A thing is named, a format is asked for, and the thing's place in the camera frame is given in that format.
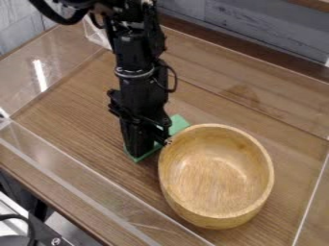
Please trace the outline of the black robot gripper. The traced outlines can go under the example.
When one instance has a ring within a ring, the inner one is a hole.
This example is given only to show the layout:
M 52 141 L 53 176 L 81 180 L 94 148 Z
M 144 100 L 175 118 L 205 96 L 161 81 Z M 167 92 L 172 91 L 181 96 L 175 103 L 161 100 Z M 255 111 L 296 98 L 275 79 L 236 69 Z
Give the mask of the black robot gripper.
M 125 150 L 137 158 L 169 137 L 172 121 L 164 106 L 168 94 L 177 89 L 177 74 L 167 63 L 157 63 L 147 75 L 117 77 L 118 90 L 108 91 L 109 112 L 118 118 Z

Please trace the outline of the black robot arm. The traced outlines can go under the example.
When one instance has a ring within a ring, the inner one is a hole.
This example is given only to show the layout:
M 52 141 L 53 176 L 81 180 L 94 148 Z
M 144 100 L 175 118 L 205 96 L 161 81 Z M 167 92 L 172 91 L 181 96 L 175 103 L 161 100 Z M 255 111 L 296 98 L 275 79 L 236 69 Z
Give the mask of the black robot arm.
M 28 1 L 53 22 L 74 25 L 88 17 L 105 31 L 118 81 L 118 88 L 108 91 L 109 112 L 118 120 L 128 155 L 141 157 L 169 137 L 172 121 L 164 106 L 177 89 L 176 72 L 160 59 L 165 35 L 156 0 L 50 0 L 73 10 L 69 17 L 60 15 L 46 0 Z

